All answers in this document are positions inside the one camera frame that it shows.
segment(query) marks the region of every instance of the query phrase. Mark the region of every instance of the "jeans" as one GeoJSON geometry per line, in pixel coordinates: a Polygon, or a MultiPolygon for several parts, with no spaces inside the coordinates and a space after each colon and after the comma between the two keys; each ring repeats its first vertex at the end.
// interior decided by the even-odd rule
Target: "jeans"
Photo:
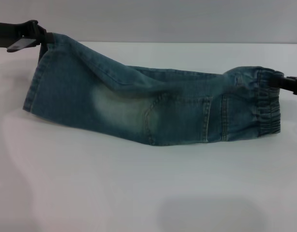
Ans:
{"type": "Polygon", "coordinates": [[[224,74],[126,66],[54,34],[23,109],[43,119],[148,145],[252,139],[280,132],[283,73],[224,74]]]}

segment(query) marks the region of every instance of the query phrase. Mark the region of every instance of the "back pocket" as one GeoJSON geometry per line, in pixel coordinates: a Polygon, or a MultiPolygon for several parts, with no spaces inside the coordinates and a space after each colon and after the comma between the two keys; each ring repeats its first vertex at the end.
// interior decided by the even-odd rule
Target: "back pocket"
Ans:
{"type": "Polygon", "coordinates": [[[212,97],[181,98],[160,95],[145,113],[149,143],[207,143],[211,102],[212,97]]]}

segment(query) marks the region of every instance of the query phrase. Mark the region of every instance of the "white surface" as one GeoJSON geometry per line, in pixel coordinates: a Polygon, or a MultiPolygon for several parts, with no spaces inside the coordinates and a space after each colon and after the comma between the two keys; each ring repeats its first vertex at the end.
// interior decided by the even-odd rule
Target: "white surface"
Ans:
{"type": "Polygon", "coordinates": [[[0,0],[0,22],[30,19],[78,41],[297,43],[297,0],[0,0]]]}
{"type": "MultiPolygon", "coordinates": [[[[297,45],[85,43],[125,64],[297,75],[297,45]]],[[[151,147],[21,110],[39,48],[0,49],[0,232],[297,232],[297,96],[282,132],[151,147]]]]}

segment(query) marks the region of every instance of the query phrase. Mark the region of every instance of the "blue denim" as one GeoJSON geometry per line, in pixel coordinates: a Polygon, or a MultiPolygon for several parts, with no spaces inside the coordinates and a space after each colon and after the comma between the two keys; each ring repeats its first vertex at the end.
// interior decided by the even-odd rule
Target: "blue denim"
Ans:
{"type": "Polygon", "coordinates": [[[24,110],[62,125],[148,145],[252,139],[280,132],[283,73],[224,74],[126,66],[54,34],[41,51],[24,110]]]}

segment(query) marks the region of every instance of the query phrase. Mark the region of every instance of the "light blue denim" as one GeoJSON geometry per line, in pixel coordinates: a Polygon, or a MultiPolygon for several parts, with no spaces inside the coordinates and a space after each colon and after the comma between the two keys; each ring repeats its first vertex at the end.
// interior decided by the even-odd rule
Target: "light blue denim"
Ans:
{"type": "Polygon", "coordinates": [[[54,39],[48,51],[41,51],[24,103],[24,110],[41,118],[148,145],[280,132],[279,89],[269,87],[268,79],[283,77],[281,72],[238,67],[209,74],[126,66],[65,35],[54,39]]]}

